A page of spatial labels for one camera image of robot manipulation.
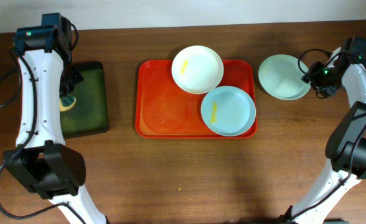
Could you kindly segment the yellow green sponge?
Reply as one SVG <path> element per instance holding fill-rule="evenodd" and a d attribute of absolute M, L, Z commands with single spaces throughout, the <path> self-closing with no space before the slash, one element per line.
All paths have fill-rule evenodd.
<path fill-rule="evenodd" d="M 77 102 L 74 96 L 67 95 L 60 98 L 60 112 L 68 111 L 72 109 Z"/>

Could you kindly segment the pale green plate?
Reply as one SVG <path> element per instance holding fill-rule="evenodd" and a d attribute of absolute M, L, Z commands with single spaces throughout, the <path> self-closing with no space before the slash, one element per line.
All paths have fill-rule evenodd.
<path fill-rule="evenodd" d="M 304 72 L 308 71 L 303 62 L 299 65 Z M 258 70 L 258 78 L 265 92 L 280 100 L 297 100 L 308 93 L 311 86 L 301 80 L 303 75 L 298 59 L 285 54 L 266 58 Z"/>

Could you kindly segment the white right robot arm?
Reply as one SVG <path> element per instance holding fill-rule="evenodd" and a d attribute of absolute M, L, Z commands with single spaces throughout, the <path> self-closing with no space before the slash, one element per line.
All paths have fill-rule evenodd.
<path fill-rule="evenodd" d="M 343 88 L 350 109 L 326 144 L 326 164 L 310 191 L 278 218 L 278 223 L 324 223 L 331 210 L 366 179 L 366 39 L 350 37 L 304 72 L 320 99 Z"/>

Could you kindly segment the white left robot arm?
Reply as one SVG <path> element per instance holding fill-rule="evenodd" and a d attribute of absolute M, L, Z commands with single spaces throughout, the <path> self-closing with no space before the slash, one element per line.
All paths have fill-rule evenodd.
<path fill-rule="evenodd" d="M 60 97 L 81 80 L 62 83 L 72 60 L 73 25 L 60 13 L 42 15 L 40 26 L 16 31 L 13 53 L 22 79 L 22 116 L 16 150 L 4 152 L 3 168 L 30 193 L 49 200 L 70 223 L 108 223 L 85 187 L 83 156 L 65 145 Z"/>

